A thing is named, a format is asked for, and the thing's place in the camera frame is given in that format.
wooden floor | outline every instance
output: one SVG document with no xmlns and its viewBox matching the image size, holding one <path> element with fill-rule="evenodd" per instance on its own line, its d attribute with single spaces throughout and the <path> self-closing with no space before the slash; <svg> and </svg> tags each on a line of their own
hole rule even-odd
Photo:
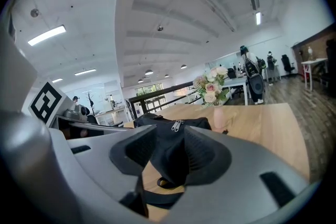
<svg viewBox="0 0 336 224">
<path fill-rule="evenodd" d="M 321 179 L 336 144 L 336 98 L 329 97 L 315 81 L 313 91 L 306 90 L 302 78 L 296 76 L 284 77 L 273 86 L 266 84 L 264 102 L 290 105 L 306 143 L 310 181 Z M 234 95 L 226 105 L 244 105 L 244 94 Z"/>
</svg>

bouquet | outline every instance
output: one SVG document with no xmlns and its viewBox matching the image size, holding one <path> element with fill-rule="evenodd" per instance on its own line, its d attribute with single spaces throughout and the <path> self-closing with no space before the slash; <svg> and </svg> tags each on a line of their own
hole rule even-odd
<svg viewBox="0 0 336 224">
<path fill-rule="evenodd" d="M 226 93 L 222 90 L 226 76 L 225 67 L 215 67 L 209 74 L 198 76 L 193 81 L 194 88 L 206 102 L 205 106 L 220 105 L 226 100 Z"/>
</svg>

white wall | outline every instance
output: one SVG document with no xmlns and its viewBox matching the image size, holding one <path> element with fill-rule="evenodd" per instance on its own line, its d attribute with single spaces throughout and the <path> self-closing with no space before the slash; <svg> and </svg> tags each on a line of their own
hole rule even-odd
<svg viewBox="0 0 336 224">
<path fill-rule="evenodd" d="M 330 26 L 334 18 L 325 0 L 285 0 L 279 21 L 292 47 Z"/>
<path fill-rule="evenodd" d="M 272 51 L 273 55 L 278 60 L 281 76 L 286 74 L 281 62 L 282 55 L 286 54 L 290 62 L 294 62 L 294 66 L 296 67 L 296 61 L 290 48 L 290 43 L 278 21 L 265 25 L 261 24 L 259 27 L 252 27 L 233 33 L 228 37 L 222 37 L 217 41 L 217 44 L 214 45 L 215 47 L 220 48 L 208 50 L 207 53 L 201 57 L 212 57 L 210 58 L 210 62 L 212 62 L 214 59 L 218 59 L 218 56 L 223 57 L 236 52 L 242 45 L 248 47 L 250 51 L 256 54 L 256 56 L 263 58 L 265 61 L 268 51 Z M 207 63 L 187 68 L 173 76 L 173 84 L 177 85 L 192 81 L 208 70 L 209 66 Z"/>
<path fill-rule="evenodd" d="M 297 63 L 295 60 L 295 56 L 293 54 L 293 50 L 290 48 L 289 43 L 286 39 L 286 36 L 277 37 L 265 42 L 261 42 L 252 46 L 248 46 L 248 50 L 253 52 L 258 58 L 263 59 L 267 65 L 267 54 L 269 51 L 272 52 L 272 55 L 275 59 L 277 59 L 277 65 L 279 69 L 279 73 L 281 76 L 285 76 L 288 73 L 284 69 L 284 65 L 282 64 L 281 57 L 286 54 L 289 58 L 290 63 L 294 63 L 295 69 L 292 73 L 298 72 Z"/>
<path fill-rule="evenodd" d="M 119 75 L 117 73 L 111 72 L 110 74 L 103 74 L 99 76 L 91 76 L 90 78 L 83 78 L 80 81 L 76 81 L 74 83 L 69 83 L 66 85 L 63 85 L 62 81 L 60 81 L 59 83 L 57 83 L 57 86 L 60 88 L 62 92 L 70 92 L 91 85 L 106 83 L 112 80 L 117 80 L 118 82 L 120 82 Z"/>
</svg>

ceiling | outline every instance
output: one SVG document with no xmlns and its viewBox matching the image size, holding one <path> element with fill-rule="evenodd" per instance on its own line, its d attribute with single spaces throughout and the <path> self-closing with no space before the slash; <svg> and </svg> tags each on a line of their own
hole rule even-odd
<svg viewBox="0 0 336 224">
<path fill-rule="evenodd" d="M 117 70 L 114 46 L 116 0 L 16 0 L 13 22 L 16 45 L 39 73 L 40 80 L 63 78 L 62 87 Z M 30 11 L 40 14 L 33 18 Z M 34 46 L 28 41 L 64 25 L 66 33 Z M 95 68 L 81 76 L 75 73 Z"/>
<path fill-rule="evenodd" d="M 280 2 L 260 0 L 263 24 L 277 18 Z M 137 84 L 147 69 L 155 81 L 178 73 L 182 64 L 202 63 L 200 55 L 215 49 L 216 39 L 255 24 L 250 0 L 133 0 L 126 36 L 116 43 L 123 46 L 124 86 Z"/>
<path fill-rule="evenodd" d="M 277 18 L 280 4 L 260 0 L 263 24 Z M 124 87 L 138 84 L 147 69 L 154 71 L 152 81 L 162 80 L 182 64 L 204 62 L 216 40 L 255 27 L 250 0 L 16 0 L 12 14 L 16 45 L 41 78 L 63 78 L 60 87 L 117 70 Z M 60 25 L 66 33 L 28 44 Z"/>
</svg>

window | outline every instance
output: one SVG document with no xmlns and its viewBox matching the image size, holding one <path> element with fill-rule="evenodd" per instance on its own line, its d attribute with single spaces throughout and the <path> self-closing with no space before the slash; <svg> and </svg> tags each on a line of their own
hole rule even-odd
<svg viewBox="0 0 336 224">
<path fill-rule="evenodd" d="M 163 89 L 162 83 L 160 83 L 160 84 L 154 84 L 154 85 L 150 85 L 150 86 L 146 86 L 146 87 L 137 88 L 135 90 L 137 92 L 136 96 L 140 96 L 140 95 L 143 95 L 143 94 L 146 94 L 146 93 L 156 92 L 156 91 L 159 91 L 159 90 L 162 90 L 162 89 Z"/>
<path fill-rule="evenodd" d="M 145 87 L 141 87 L 141 88 L 136 89 L 136 92 L 137 92 L 136 96 L 140 96 L 140 95 L 143 95 L 143 94 L 146 94 L 146 93 L 156 92 L 156 91 L 160 91 L 160 90 L 163 90 L 162 83 L 154 84 L 154 85 L 150 85 L 150 86 L 145 86 Z M 146 106 L 147 106 L 148 110 L 152 109 L 152 108 L 156 108 L 157 106 L 160 106 L 160 105 L 165 104 L 165 103 L 166 103 L 166 98 L 165 98 L 164 94 L 146 100 Z M 161 108 L 157 108 L 155 110 L 152 110 L 150 112 L 154 113 L 156 111 L 159 111 L 159 110 L 162 110 L 162 109 L 165 109 L 165 108 L 167 108 L 166 105 L 164 105 Z"/>
</svg>

